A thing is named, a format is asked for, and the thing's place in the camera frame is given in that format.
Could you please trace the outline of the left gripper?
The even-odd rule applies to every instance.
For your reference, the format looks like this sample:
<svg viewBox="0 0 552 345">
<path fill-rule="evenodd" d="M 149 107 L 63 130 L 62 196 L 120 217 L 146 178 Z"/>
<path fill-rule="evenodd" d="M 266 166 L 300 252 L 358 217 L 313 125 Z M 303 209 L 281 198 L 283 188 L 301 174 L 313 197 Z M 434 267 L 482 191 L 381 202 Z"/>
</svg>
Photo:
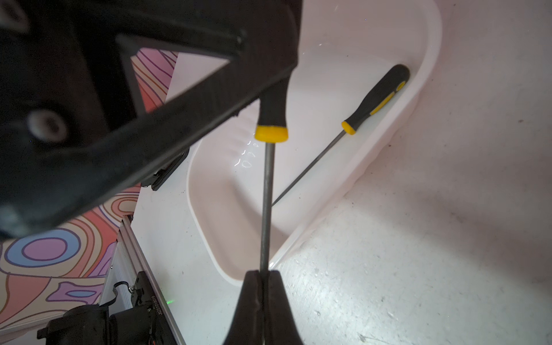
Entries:
<svg viewBox="0 0 552 345">
<path fill-rule="evenodd" d="M 115 38 L 140 1 L 1 3 L 1 238 L 50 230 L 142 179 Z"/>
</svg>

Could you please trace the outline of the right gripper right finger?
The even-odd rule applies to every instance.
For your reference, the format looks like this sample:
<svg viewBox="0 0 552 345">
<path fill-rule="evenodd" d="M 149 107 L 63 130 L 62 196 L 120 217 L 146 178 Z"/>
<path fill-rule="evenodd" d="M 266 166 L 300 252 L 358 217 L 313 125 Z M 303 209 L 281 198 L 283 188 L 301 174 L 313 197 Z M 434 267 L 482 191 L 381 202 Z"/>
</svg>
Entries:
<svg viewBox="0 0 552 345">
<path fill-rule="evenodd" d="M 264 344 L 303 345 L 280 272 L 269 271 L 262 283 Z"/>
</svg>

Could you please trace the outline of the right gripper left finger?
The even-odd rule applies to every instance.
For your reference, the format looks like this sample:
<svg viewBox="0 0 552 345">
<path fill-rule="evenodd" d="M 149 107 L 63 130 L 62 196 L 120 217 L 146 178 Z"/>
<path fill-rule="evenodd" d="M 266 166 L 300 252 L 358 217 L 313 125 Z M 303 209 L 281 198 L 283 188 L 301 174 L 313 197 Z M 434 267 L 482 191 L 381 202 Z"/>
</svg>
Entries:
<svg viewBox="0 0 552 345">
<path fill-rule="evenodd" d="M 258 270 L 248 271 L 224 345 L 262 344 L 262 277 Z"/>
</svg>

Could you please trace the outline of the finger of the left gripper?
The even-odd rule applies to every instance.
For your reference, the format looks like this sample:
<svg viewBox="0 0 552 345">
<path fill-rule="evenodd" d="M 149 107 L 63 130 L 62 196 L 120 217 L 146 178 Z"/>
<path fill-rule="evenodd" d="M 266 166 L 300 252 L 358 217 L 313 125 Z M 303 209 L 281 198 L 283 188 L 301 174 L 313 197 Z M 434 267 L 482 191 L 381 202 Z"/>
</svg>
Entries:
<svg viewBox="0 0 552 345">
<path fill-rule="evenodd" d="M 296 60 L 301 1 L 72 1 L 83 31 L 122 44 L 240 60 Z"/>
<path fill-rule="evenodd" d="M 244 56 L 209 74 L 153 114 L 141 116 L 85 148 L 64 151 L 64 201 L 99 203 L 133 185 L 216 129 L 235 113 L 262 100 L 256 138 L 285 142 L 285 93 L 280 84 L 297 56 Z"/>
</svg>

